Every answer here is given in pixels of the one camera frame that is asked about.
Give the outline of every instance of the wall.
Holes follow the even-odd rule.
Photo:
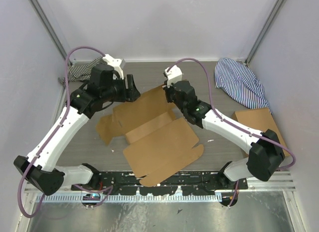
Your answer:
[[[87,44],[126,60],[246,59],[275,1],[39,0],[67,51]]]
[[[0,0],[0,224],[13,231],[21,175],[13,161],[50,128],[62,92],[63,59],[28,0]]]
[[[303,217],[319,230],[319,0],[287,0],[251,63],[283,136]]]

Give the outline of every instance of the black and white striped cloth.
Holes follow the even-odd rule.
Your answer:
[[[220,59],[215,68],[216,87],[250,108],[269,108],[264,87],[252,70],[232,59]]]
[[[103,57],[98,57],[94,59],[93,61],[84,64],[84,65],[78,65],[78,66],[69,66],[69,72],[68,72],[68,79],[70,81],[85,81],[90,79],[91,70],[92,68],[99,63],[107,64],[103,59]],[[65,77],[58,78],[58,81],[63,85],[65,88]]]

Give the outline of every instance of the striped fabric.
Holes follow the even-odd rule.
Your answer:
[[[98,57],[93,61],[78,66],[69,66],[69,73],[68,79],[70,81],[85,81],[90,79],[91,70],[92,68],[99,63],[107,64],[103,59],[103,57]],[[65,78],[58,78],[58,81],[64,86],[65,88]]]
[[[247,66],[232,59],[220,59],[215,68],[216,87],[250,108],[269,108],[263,85]]]

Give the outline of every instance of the flattened cardboard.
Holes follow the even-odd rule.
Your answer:
[[[144,186],[155,186],[197,160],[203,145],[185,119],[175,119],[175,105],[167,103],[161,86],[147,91],[133,103],[113,108],[96,126],[108,145],[113,137],[124,135],[130,144],[123,153]]]
[[[243,125],[254,128],[257,130],[261,130],[263,132],[267,131],[267,129],[273,130],[277,133],[280,144],[286,146],[286,143],[274,121],[274,118],[270,114],[268,108],[259,108],[259,109],[251,109],[251,110],[243,110],[243,111],[235,111],[232,115],[232,119],[242,123]],[[290,154],[284,150],[285,156],[289,156]]]

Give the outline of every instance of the robotic arm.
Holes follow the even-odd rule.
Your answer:
[[[140,96],[132,75],[127,75],[128,88],[126,88],[122,71],[124,61],[114,59],[110,55],[106,55],[103,59],[107,64],[94,66],[90,80],[71,93],[70,110],[63,125],[59,125],[60,120],[58,120],[33,151],[26,157],[18,156],[14,161],[16,168],[23,174],[52,131],[60,126],[41,155],[35,160],[26,178],[47,196],[55,193],[61,186],[73,184],[83,184],[87,185],[88,188],[96,188],[100,179],[99,171],[94,167],[88,164],[77,167],[60,167],[56,166],[56,163],[78,130],[92,118],[95,112],[108,107],[103,107],[105,102],[133,102]],[[60,119],[65,111],[66,107],[62,111]]]
[[[277,134],[272,130],[267,130],[264,133],[247,128],[216,110],[222,116],[221,120],[209,104],[197,99],[194,88],[189,81],[182,80],[182,72],[177,66],[174,66],[170,71],[167,70],[164,72],[167,81],[163,87],[167,101],[173,102],[189,123],[216,132],[238,145],[249,155],[248,158],[240,161],[228,162],[218,173],[219,183],[226,187],[239,179],[249,177],[268,181],[284,160],[284,152],[278,146],[251,135],[257,134],[279,142]],[[224,119],[241,128],[248,129],[251,134],[241,132],[226,123]]]

